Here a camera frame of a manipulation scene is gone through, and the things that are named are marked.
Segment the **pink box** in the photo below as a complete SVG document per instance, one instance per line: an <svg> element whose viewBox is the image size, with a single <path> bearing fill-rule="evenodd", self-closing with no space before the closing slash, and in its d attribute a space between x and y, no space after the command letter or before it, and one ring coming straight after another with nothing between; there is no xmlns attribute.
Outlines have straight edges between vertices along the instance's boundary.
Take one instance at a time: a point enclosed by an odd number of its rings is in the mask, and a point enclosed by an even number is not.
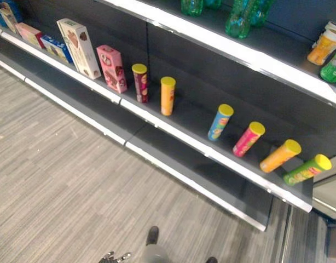
<svg viewBox="0 0 336 263"><path fill-rule="evenodd" d="M101 45L96 48L107 85L119 93L127 90L120 52Z"/></svg>
<svg viewBox="0 0 336 263"><path fill-rule="evenodd" d="M25 23L18 23L15 25L22 38L38 48L45 48L42 40L40 39L43 34Z"/></svg>

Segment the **white box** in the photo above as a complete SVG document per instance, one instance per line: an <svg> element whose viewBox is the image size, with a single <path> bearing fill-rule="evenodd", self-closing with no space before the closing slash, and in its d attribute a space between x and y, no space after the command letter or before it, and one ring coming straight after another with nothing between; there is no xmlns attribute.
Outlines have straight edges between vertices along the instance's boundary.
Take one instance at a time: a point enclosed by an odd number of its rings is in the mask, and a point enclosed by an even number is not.
<svg viewBox="0 0 336 263"><path fill-rule="evenodd" d="M91 79L99 78L101 72L86 27L68 18L57 21L57 25L77 70Z"/></svg>

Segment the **beverage bottle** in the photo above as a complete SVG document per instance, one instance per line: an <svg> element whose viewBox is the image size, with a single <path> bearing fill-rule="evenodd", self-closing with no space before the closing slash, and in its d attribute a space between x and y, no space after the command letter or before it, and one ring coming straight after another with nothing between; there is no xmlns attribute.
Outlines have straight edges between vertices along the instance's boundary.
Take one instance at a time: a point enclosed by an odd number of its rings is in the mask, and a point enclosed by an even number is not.
<svg viewBox="0 0 336 263"><path fill-rule="evenodd" d="M327 82L336 82L336 54L331 61L321 69L320 76Z"/></svg>
<svg viewBox="0 0 336 263"><path fill-rule="evenodd" d="M251 27L252 11L258 8L259 0L234 0L233 9L225 31L232 37L245 38Z"/></svg>
<svg viewBox="0 0 336 263"><path fill-rule="evenodd" d="M222 0L204 0L204 1L205 1L205 7L211 9L218 9L222 4Z"/></svg>
<svg viewBox="0 0 336 263"><path fill-rule="evenodd" d="M269 9L274 0L259 0L258 6L253 6L253 12L251 16L251 25L261 27L265 24L268 17Z"/></svg>
<svg viewBox="0 0 336 263"><path fill-rule="evenodd" d="M202 9L203 0L181 0L181 12L184 15L199 16Z"/></svg>

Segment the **orange chip can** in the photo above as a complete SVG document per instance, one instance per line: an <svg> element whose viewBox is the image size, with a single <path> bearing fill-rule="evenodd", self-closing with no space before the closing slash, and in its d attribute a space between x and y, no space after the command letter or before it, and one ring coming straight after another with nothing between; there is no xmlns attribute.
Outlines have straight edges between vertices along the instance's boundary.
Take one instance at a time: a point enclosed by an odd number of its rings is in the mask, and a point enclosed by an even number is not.
<svg viewBox="0 0 336 263"><path fill-rule="evenodd" d="M270 173L277 167L284 164L286 161L291 159L293 156L300 154L302 148L298 142L295 140L288 139L277 148L272 154L267 156L266 159L261 161L260 168L265 173Z"/></svg>
<svg viewBox="0 0 336 263"><path fill-rule="evenodd" d="M176 81L172 77L161 79L161 113L164 116L172 115L175 84Z"/></svg>

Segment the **shoe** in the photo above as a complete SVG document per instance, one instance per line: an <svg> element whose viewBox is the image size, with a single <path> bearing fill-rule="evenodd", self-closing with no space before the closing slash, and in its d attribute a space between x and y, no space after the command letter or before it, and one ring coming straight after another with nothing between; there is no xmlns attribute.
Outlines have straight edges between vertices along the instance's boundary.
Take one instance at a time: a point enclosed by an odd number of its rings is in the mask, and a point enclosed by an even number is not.
<svg viewBox="0 0 336 263"><path fill-rule="evenodd" d="M212 256L209 259L207 259L206 263L218 263L218 260L214 256Z"/></svg>
<svg viewBox="0 0 336 263"><path fill-rule="evenodd" d="M150 230L148 231L146 245L157 244L158 235L159 235L158 227L156 226L151 227Z"/></svg>

